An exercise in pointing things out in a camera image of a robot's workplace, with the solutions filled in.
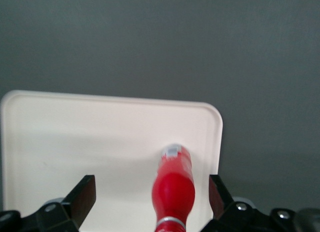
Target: screw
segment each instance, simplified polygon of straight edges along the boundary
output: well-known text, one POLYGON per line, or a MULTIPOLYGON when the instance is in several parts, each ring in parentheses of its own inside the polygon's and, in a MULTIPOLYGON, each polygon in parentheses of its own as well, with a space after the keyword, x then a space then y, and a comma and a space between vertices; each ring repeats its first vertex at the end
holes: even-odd
POLYGON ((284 219, 290 218, 290 214, 287 211, 280 210, 278 211, 278 215, 280 218, 284 218, 284 219))
POLYGON ((246 205, 245 203, 237 203, 237 204, 236 204, 236 207, 237 207, 239 210, 242 210, 242 211, 247 210, 247 205, 246 205))
POLYGON ((2 215, 2 216, 0 217, 0 222, 3 222, 3 221, 5 221, 6 219, 10 218, 11 215, 12 215, 11 213, 6 213, 5 215, 2 215))
POLYGON ((56 207, 55 204, 50 204, 44 210, 45 210, 45 212, 50 212, 51 210, 54 210, 55 207, 56 207))

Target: gray wall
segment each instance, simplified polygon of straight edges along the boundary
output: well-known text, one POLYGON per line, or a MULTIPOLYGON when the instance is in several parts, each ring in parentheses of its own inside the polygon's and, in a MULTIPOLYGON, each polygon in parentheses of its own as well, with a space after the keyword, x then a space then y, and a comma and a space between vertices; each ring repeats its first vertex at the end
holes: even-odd
POLYGON ((0 0, 13 89, 204 101, 220 175, 263 212, 320 207, 320 0, 0 0))

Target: white cutting board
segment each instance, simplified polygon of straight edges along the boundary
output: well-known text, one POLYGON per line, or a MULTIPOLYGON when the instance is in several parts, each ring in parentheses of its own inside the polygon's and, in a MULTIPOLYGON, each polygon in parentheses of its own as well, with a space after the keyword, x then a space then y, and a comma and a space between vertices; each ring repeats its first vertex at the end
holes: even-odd
POLYGON ((81 231, 154 231, 161 150, 179 143, 196 190, 187 231, 197 232, 212 217, 208 182, 222 127, 207 103, 12 91, 1 102, 4 209, 29 215, 94 174, 97 198, 81 231))

